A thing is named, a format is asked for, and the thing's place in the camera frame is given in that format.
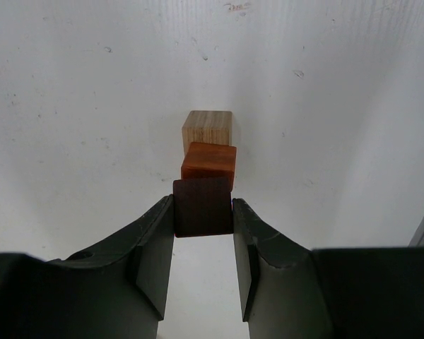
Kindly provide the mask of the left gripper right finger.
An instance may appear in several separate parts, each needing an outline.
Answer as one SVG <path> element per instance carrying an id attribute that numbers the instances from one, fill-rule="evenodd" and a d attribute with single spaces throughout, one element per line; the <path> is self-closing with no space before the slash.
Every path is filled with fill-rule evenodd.
<path id="1" fill-rule="evenodd" d="M 309 250 L 232 202 L 251 338 L 424 338 L 424 246 Z"/>

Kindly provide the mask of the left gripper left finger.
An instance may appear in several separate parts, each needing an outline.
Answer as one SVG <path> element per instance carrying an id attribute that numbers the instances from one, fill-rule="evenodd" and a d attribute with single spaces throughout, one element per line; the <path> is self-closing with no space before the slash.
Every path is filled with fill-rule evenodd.
<path id="1" fill-rule="evenodd" d="M 64 260 L 0 253 L 0 338 L 155 338 L 173 242 L 166 196 Z"/>

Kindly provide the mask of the dark brown wood block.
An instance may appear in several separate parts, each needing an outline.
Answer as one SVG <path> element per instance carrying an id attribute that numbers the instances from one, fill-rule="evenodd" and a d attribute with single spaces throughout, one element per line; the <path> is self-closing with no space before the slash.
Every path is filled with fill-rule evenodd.
<path id="1" fill-rule="evenodd" d="M 228 179 L 209 177 L 173 181 L 175 236 L 205 237 L 233 233 Z"/>

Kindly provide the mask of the light tan wood block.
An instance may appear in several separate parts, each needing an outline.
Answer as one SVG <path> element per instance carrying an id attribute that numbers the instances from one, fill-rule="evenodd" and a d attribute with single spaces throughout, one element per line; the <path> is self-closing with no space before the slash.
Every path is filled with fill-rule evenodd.
<path id="1" fill-rule="evenodd" d="M 182 126 L 184 154 L 192 142 L 232 145 L 232 112 L 193 110 Z"/>

